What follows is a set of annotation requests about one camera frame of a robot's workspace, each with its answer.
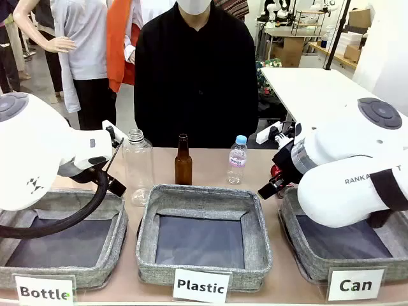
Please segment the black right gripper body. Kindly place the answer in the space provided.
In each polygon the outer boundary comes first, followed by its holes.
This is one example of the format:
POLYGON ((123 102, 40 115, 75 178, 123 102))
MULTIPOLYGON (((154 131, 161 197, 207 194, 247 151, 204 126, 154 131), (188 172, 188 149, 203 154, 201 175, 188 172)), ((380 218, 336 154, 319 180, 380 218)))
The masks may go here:
POLYGON ((304 140, 297 143, 291 140, 274 155, 272 161, 280 170, 272 177, 274 182, 299 184, 307 171, 307 153, 304 140))

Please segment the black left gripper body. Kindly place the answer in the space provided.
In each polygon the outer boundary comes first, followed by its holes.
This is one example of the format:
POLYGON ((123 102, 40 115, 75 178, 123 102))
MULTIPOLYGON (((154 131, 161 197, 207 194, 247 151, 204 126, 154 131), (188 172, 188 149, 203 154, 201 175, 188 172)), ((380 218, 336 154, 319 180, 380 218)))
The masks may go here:
POLYGON ((81 170, 74 165, 74 160, 60 165, 58 175, 62 177, 69 177, 79 184, 85 184, 96 180, 96 171, 102 170, 107 162, 92 165, 91 167, 81 170))

